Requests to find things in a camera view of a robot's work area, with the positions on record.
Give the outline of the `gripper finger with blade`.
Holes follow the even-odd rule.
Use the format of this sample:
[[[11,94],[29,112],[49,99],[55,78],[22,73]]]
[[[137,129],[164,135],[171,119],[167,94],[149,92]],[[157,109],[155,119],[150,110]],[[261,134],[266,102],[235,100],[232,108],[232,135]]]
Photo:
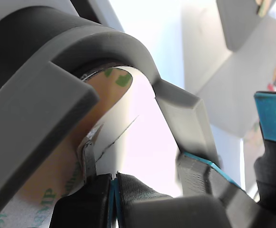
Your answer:
[[[55,204],[51,228],[105,228],[108,225],[111,174],[96,174],[94,144],[78,149],[82,156],[84,185]]]

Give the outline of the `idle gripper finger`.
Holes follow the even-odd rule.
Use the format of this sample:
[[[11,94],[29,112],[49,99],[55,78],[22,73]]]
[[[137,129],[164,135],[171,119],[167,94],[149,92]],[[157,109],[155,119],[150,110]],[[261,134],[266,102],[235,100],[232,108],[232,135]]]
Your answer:
[[[238,185],[228,181],[210,165],[181,154],[177,160],[183,195],[205,194],[217,199],[233,228],[263,228],[260,207]]]
[[[276,92],[256,92],[254,99],[265,146],[254,164],[259,204],[276,207]]]

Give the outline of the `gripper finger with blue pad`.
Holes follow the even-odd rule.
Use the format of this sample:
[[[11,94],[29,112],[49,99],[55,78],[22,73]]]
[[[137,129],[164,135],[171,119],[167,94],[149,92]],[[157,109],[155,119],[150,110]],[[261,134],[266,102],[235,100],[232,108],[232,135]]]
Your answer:
[[[172,198],[132,175],[115,178],[116,213],[121,228],[227,228],[219,200],[207,196]]]

